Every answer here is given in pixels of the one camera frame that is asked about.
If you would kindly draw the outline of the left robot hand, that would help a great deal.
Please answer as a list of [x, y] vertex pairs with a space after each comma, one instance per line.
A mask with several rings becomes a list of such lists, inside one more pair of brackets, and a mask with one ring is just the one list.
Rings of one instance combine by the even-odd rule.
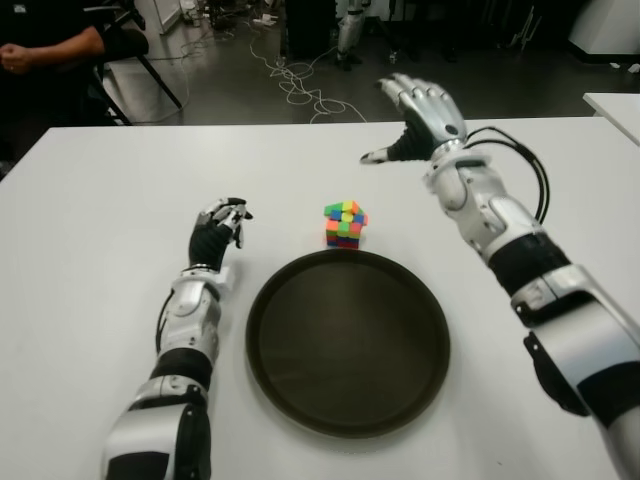
[[243, 222], [252, 218], [247, 202], [238, 197], [222, 198], [202, 210], [189, 240], [190, 266], [219, 272], [227, 246], [234, 243], [238, 249], [243, 247]]

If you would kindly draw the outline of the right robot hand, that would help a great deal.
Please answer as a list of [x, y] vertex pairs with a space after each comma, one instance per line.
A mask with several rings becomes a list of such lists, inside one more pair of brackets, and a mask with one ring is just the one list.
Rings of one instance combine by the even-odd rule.
[[364, 154], [360, 162], [429, 161], [443, 145], [464, 144], [465, 120], [451, 95], [440, 85], [401, 73], [376, 82], [401, 113], [405, 128], [392, 145]]

